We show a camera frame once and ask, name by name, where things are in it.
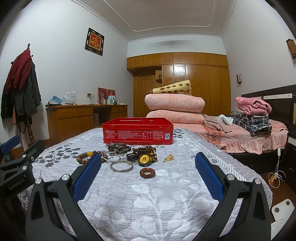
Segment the thin silver bangle with ball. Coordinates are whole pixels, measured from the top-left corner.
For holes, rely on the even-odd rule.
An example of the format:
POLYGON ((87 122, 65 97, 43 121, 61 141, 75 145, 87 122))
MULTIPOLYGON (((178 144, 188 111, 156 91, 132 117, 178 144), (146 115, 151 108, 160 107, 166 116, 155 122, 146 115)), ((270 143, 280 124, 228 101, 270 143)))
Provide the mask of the thin silver bangle with ball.
POLYGON ((102 154, 102 159, 107 163, 113 163, 121 160, 121 156, 117 155, 115 152, 106 152, 102 154))

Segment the grey floral table cloth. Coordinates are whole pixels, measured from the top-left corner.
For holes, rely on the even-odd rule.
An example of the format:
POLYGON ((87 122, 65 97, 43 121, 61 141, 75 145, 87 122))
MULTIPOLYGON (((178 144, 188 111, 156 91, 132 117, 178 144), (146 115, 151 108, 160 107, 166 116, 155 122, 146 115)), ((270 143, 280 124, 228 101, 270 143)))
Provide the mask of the grey floral table cloth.
MULTIPOLYGON (((102 164, 85 198, 78 202, 82 212, 104 240, 193 240, 205 226, 219 202, 214 200, 195 166, 202 152, 211 164, 240 181, 261 180, 269 209, 273 194, 254 170, 243 165, 195 133, 174 128, 173 144, 153 146, 157 162, 153 178, 142 178, 141 166, 130 172, 113 172, 102 164), (163 162, 172 154, 174 159, 163 162)), ((34 178, 56 181, 80 166, 79 154, 107 152, 102 128, 86 131, 45 149, 33 162, 34 178)))

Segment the wide silver bangle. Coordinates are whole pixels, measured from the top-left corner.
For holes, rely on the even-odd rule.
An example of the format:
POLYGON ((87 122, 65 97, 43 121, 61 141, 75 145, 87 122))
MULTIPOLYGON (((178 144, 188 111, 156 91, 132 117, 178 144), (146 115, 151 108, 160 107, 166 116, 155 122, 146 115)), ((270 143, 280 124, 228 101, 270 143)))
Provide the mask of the wide silver bangle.
POLYGON ((133 163, 126 160, 114 161, 111 163, 110 168, 113 172, 130 172, 133 169, 133 163))

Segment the white electric kettle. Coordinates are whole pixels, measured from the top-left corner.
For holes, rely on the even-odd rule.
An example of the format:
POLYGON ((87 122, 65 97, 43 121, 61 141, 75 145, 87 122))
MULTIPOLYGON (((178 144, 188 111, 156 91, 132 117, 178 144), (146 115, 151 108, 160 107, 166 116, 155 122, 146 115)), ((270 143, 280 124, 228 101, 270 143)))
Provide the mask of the white electric kettle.
POLYGON ((116 101, 116 97, 114 95, 114 92, 113 91, 109 92, 107 103, 112 105, 114 104, 115 101, 116 101))

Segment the small gold figurine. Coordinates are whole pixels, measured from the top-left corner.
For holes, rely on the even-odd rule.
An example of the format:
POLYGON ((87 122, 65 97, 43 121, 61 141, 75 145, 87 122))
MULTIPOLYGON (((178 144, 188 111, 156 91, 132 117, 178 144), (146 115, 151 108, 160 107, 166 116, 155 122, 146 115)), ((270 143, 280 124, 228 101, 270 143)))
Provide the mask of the small gold figurine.
POLYGON ((170 154, 169 156, 165 157, 165 159, 163 160, 163 162, 169 162, 172 161, 174 159, 174 156, 172 154, 170 154))

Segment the white plastic bag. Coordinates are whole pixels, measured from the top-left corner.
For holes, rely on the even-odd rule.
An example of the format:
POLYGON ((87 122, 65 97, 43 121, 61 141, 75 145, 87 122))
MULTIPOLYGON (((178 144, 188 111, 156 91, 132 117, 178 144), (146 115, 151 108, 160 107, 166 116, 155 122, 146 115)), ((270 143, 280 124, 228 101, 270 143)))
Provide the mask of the white plastic bag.
POLYGON ((75 91, 69 91, 66 92, 63 96, 62 105, 74 105, 76 103, 76 92, 75 91))

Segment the beige folded garment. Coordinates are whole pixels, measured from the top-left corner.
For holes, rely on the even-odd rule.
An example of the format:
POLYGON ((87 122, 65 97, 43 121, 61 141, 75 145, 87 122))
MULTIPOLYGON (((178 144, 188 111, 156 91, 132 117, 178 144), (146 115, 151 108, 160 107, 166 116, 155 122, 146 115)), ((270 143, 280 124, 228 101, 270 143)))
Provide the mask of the beige folded garment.
POLYGON ((209 116, 206 114, 203 114, 204 117, 204 124, 211 129, 229 133, 231 132, 231 126, 233 125, 233 118, 225 116, 224 114, 221 114, 219 116, 209 116))

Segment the brown bead bracelet amber stone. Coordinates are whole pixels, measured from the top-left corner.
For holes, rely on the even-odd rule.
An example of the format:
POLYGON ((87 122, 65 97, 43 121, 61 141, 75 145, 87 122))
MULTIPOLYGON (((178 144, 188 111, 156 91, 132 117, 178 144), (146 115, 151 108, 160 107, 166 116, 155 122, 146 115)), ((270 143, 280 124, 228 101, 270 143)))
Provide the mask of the brown bead bracelet amber stone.
POLYGON ((79 164, 82 164, 82 165, 85 165, 87 162, 88 162, 88 159, 92 157, 93 154, 99 154, 101 157, 102 157, 102 162, 106 162, 104 160, 104 158, 107 158, 107 155, 103 152, 100 152, 100 151, 90 151, 90 152, 84 152, 82 154, 79 154, 77 157, 76 157, 76 161, 79 163, 79 164))

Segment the black bed headboard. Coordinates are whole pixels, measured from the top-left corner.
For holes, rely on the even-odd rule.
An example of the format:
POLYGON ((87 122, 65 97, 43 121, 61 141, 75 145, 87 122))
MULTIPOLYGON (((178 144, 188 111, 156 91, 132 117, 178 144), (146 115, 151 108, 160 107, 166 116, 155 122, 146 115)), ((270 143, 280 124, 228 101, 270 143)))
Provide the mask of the black bed headboard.
POLYGON ((269 103, 272 108, 269 118, 284 123, 290 133, 295 133, 295 94, 294 84, 243 94, 242 97, 261 98, 269 103))

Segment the wooden sideboard desk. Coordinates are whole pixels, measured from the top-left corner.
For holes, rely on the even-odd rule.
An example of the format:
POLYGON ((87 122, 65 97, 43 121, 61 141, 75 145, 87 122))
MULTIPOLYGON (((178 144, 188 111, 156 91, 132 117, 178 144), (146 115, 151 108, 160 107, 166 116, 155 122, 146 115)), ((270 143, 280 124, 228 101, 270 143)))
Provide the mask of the wooden sideboard desk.
POLYGON ((126 118, 128 106, 107 104, 57 105, 46 109, 51 145, 91 130, 115 118, 126 118))

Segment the black hanging jacket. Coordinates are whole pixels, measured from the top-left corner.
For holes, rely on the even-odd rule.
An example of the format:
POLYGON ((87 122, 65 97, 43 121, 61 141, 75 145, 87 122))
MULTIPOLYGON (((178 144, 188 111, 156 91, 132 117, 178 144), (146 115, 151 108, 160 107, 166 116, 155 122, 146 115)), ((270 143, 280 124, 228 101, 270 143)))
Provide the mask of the black hanging jacket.
POLYGON ((35 64, 32 62, 31 71, 21 92, 3 89, 1 97, 1 118, 12 118, 15 111, 16 122, 22 122, 38 113, 37 107, 41 104, 35 64))

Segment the silver metal wristwatch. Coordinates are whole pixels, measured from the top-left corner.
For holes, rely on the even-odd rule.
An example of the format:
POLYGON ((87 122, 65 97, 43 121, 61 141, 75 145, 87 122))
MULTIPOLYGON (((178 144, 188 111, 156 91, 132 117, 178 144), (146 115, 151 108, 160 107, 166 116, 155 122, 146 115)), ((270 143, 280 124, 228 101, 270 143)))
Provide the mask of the silver metal wristwatch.
POLYGON ((132 150, 131 146, 128 146, 124 143, 110 143, 106 145, 110 152, 113 152, 115 155, 127 154, 132 150))

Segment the pink folded quilt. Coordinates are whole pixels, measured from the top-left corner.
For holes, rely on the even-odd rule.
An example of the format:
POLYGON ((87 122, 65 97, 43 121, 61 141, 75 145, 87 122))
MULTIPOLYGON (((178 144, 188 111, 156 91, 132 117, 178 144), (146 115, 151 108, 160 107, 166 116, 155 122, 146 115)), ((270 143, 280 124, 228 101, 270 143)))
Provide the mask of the pink folded quilt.
POLYGON ((186 123, 201 125, 204 116, 201 113, 185 113, 172 110, 154 110, 147 114, 147 118, 166 118, 171 123, 186 123))
POLYGON ((201 97, 172 93, 148 94, 144 102, 150 110, 164 109, 188 113, 200 113, 205 106, 201 97))

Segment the yellow brown spotted blanket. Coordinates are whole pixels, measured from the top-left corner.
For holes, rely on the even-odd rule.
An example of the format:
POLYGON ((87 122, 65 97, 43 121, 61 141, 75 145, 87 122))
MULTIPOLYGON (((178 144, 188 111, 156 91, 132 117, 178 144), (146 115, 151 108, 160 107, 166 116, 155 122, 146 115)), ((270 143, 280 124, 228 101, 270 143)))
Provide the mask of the yellow brown spotted blanket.
POLYGON ((160 93, 192 95, 191 82, 190 80, 183 80, 181 82, 175 82, 170 85, 153 88, 147 91, 147 94, 160 94, 160 93))

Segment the lower pink folded quilt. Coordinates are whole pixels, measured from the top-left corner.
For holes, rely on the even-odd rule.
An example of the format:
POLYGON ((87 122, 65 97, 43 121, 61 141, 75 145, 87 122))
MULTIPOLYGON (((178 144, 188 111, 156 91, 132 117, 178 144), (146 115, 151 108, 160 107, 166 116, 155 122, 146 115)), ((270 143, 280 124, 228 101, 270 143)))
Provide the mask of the lower pink folded quilt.
POLYGON ((166 118, 171 123, 186 123, 201 125, 204 116, 201 113, 185 113, 172 110, 154 110, 147 114, 147 118, 166 118))

